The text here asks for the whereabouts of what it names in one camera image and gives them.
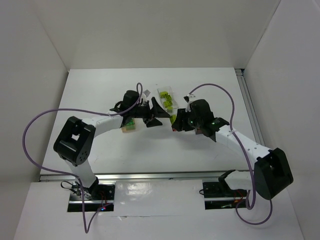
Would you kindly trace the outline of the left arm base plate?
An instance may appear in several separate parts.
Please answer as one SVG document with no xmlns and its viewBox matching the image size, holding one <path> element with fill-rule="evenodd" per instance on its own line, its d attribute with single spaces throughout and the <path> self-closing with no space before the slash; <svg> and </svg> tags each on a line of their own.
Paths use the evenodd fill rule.
<svg viewBox="0 0 320 240">
<path fill-rule="evenodd" d="M 77 182 L 62 181 L 60 187 L 68 190 L 69 200 L 67 206 L 68 213 L 82 212 L 82 194 L 80 185 Z M 84 210 L 85 212 L 95 212 L 101 208 L 101 212 L 114 211 L 115 183 L 107 182 L 100 184 L 98 189 L 90 194 L 87 189 L 84 190 Z"/>
</svg>

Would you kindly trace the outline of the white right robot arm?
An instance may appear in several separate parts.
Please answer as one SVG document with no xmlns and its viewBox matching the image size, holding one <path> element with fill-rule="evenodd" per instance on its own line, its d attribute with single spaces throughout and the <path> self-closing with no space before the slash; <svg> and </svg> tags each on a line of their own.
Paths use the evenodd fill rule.
<svg viewBox="0 0 320 240">
<path fill-rule="evenodd" d="M 172 127 L 178 132 L 195 131 L 248 160 L 251 171 L 229 170 L 219 177 L 225 189 L 255 190 L 265 200 L 271 200 L 294 181 L 283 150 L 260 145 L 232 129 L 228 121 L 214 116 L 204 99 L 179 108 Z"/>
</svg>

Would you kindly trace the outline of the lime lego brick small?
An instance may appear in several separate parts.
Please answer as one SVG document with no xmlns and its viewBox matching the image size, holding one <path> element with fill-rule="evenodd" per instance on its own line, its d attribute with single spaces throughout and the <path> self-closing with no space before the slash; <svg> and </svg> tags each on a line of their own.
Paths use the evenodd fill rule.
<svg viewBox="0 0 320 240">
<path fill-rule="evenodd" d="M 162 92 L 159 93 L 159 96 L 160 96 L 161 99 L 166 98 L 166 96 L 168 96 L 168 95 L 169 94 L 168 94 L 167 91 L 162 91 Z"/>
</svg>

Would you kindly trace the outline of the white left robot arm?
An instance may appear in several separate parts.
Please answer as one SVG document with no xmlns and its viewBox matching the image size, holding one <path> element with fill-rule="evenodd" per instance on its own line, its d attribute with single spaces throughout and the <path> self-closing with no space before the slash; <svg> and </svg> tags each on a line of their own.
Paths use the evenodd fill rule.
<svg viewBox="0 0 320 240">
<path fill-rule="evenodd" d="M 162 125 L 159 118 L 169 117 L 170 114 L 154 97 L 148 101 L 137 91 L 128 90 L 123 99 L 106 115 L 87 119 L 69 117 L 53 145 L 53 150 L 68 164 L 71 172 L 79 177 L 77 182 L 95 198 L 103 192 L 103 187 L 99 184 L 88 160 L 94 138 L 108 131 L 120 129 L 132 119 L 142 119 L 146 127 L 151 128 Z"/>
</svg>

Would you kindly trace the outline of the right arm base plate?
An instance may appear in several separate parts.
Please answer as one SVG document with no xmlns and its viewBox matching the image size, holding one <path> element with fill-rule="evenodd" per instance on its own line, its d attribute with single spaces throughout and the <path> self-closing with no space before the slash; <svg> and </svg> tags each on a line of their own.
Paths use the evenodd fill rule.
<svg viewBox="0 0 320 240">
<path fill-rule="evenodd" d="M 199 194 L 204 197 L 206 210 L 234 209 L 238 203 L 240 208 L 246 208 L 247 190 L 232 190 L 220 182 L 203 182 Z"/>
</svg>

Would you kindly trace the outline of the green lego brick small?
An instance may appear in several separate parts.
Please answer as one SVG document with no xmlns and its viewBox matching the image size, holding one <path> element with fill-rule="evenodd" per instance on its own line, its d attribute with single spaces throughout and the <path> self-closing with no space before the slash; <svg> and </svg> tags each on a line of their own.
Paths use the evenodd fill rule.
<svg viewBox="0 0 320 240">
<path fill-rule="evenodd" d="M 135 130 L 135 129 L 136 129 L 135 120 L 134 120 L 134 119 L 131 119 L 131 121 L 128 122 L 128 123 L 125 125 L 125 129 L 126 129 L 127 131 Z"/>
</svg>

